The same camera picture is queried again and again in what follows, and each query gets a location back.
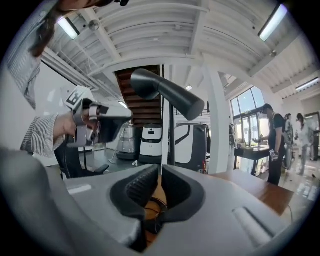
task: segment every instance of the black pants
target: black pants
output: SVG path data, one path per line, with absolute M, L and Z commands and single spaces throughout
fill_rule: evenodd
M 280 177 L 281 177 L 281 168 L 282 168 L 282 162 L 284 159 L 284 154 L 279 155 L 279 158 L 277 161 L 272 162 L 271 156 L 269 157 L 269 178 L 268 182 L 278 186 Z

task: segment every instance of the man in black shirt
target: man in black shirt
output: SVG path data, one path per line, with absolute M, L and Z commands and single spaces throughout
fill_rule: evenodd
M 280 114 L 275 114 L 269 104 L 263 106 L 263 113 L 267 114 L 270 124 L 268 137 L 261 138 L 261 141 L 268 140 L 270 150 L 274 150 L 274 157 L 269 157 L 269 178 L 268 182 L 278 185 L 281 177 L 282 162 L 285 155 L 285 139 L 283 133 L 286 129 L 286 121 Z

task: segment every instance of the fluorescent light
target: fluorescent light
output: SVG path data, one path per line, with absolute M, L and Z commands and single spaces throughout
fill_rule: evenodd
M 68 36 L 74 40 L 76 39 L 79 35 L 80 32 L 77 30 L 77 28 L 75 27 L 75 25 L 70 21 L 69 18 L 60 18 L 58 20 L 58 24 L 60 25 L 60 27 L 64 30 L 64 32 L 66 32 L 68 34 Z
M 288 12 L 287 8 L 283 4 L 281 4 L 278 7 L 278 9 L 270 16 L 269 20 L 263 26 L 258 36 L 263 41 L 266 41 L 271 36 L 271 34 L 276 30 L 276 28 L 279 26 L 281 21 L 286 16 L 287 12 Z
M 308 86 L 314 85 L 314 84 L 316 84 L 316 83 L 318 83 L 318 82 L 319 82 L 319 78 L 317 77 L 317 78 L 315 78 L 315 79 L 312 79 L 312 80 L 309 81 L 309 82 L 306 82 L 306 83 L 303 84 L 303 85 L 298 86 L 295 90 L 296 90 L 296 91 L 301 91 L 302 89 L 304 89 L 304 88 L 306 88 L 306 87 L 308 87 Z
M 122 101 L 119 101 L 119 104 L 125 107 L 126 109 L 128 108 L 126 104 L 124 104 Z

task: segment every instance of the white ceiling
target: white ceiling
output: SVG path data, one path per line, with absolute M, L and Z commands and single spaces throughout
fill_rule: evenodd
M 319 66 L 290 15 L 266 42 L 258 37 L 275 6 L 273 0 L 130 0 L 126 7 L 81 10 L 70 16 L 80 36 L 70 40 L 57 26 L 44 61 L 113 99 L 121 98 L 114 71 L 170 65 L 173 82 L 191 85 L 206 101 L 200 67 L 208 55 L 227 99 L 251 85 L 286 98 L 317 77 Z M 100 21 L 95 32 L 91 20 Z

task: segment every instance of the white appliance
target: white appliance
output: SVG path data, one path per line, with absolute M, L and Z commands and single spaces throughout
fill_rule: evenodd
M 140 154 L 141 129 L 132 124 L 124 124 L 122 128 L 124 130 L 116 149 L 116 157 L 135 161 Z
M 147 124 L 143 127 L 139 162 L 143 164 L 161 164 L 162 127 Z

